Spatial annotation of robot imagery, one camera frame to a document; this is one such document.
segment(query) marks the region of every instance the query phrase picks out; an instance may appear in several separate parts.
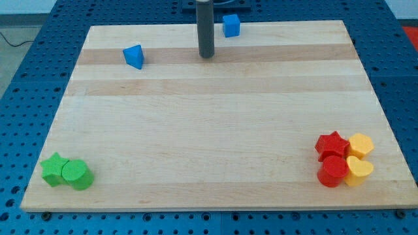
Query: blue block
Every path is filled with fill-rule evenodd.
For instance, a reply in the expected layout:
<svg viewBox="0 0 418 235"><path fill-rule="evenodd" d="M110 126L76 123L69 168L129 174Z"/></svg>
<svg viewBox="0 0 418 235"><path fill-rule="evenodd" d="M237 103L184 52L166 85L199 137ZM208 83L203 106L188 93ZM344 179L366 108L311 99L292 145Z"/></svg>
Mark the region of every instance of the blue block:
<svg viewBox="0 0 418 235"><path fill-rule="evenodd" d="M223 16L222 31L225 37L235 37L240 35L240 19L236 14Z"/></svg>
<svg viewBox="0 0 418 235"><path fill-rule="evenodd" d="M142 69L144 54L142 53L141 45L124 49L123 56L125 56L125 60L128 65L137 69Z"/></svg>

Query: green star block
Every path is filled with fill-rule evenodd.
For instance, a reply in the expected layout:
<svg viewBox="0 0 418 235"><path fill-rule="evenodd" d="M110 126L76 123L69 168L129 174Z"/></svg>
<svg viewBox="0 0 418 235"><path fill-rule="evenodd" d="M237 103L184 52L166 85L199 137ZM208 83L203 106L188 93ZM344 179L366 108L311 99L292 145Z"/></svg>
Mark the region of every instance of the green star block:
<svg viewBox="0 0 418 235"><path fill-rule="evenodd" d="M63 184L67 185L68 183L61 176L63 167L69 162L68 159L62 158L58 153L54 153L49 159L40 162L42 166L42 178L49 184L51 187Z"/></svg>
<svg viewBox="0 0 418 235"><path fill-rule="evenodd" d="M84 190L94 181L94 175L87 164L80 159L71 160L63 167L62 176L75 190Z"/></svg>

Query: black cylinder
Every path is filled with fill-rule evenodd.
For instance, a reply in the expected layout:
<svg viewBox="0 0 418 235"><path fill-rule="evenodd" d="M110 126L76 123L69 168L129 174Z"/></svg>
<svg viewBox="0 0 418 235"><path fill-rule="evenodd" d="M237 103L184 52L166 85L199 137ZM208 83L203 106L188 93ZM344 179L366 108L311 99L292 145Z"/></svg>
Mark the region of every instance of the black cylinder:
<svg viewBox="0 0 418 235"><path fill-rule="evenodd" d="M196 0L196 17L199 55L211 58L215 54L214 1Z"/></svg>

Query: yellow block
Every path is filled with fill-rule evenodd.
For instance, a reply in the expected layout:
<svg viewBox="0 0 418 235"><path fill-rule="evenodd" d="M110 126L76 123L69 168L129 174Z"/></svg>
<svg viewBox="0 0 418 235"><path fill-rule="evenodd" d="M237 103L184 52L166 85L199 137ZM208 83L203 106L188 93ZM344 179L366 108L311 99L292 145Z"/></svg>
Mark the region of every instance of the yellow block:
<svg viewBox="0 0 418 235"><path fill-rule="evenodd" d="M367 179L367 176L373 172L374 166L368 161L362 161L356 156L349 156L346 160L349 172L344 181L349 186L362 184Z"/></svg>
<svg viewBox="0 0 418 235"><path fill-rule="evenodd" d="M360 160L369 155L374 149L372 139L361 133L354 134L348 141L350 142L349 156L356 156Z"/></svg>

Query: black cable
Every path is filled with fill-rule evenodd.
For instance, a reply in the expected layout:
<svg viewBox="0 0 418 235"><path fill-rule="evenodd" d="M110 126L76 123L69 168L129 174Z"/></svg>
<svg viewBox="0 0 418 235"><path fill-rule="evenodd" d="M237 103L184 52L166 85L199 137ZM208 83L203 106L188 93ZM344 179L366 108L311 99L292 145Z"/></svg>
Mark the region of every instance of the black cable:
<svg viewBox="0 0 418 235"><path fill-rule="evenodd" d="M23 44L25 44L25 43L28 43L28 42L33 42L32 40L29 40L29 41L24 41L24 42L22 42L22 43L20 43L20 44L17 44L17 45L13 45L13 44L11 44L7 39L6 39L6 37L4 36L4 34L2 33L2 32L0 32L0 35L4 38L4 40L7 42L7 44L9 45L9 46L12 46L12 47L19 47L19 46L21 46L21 45L23 45Z"/></svg>

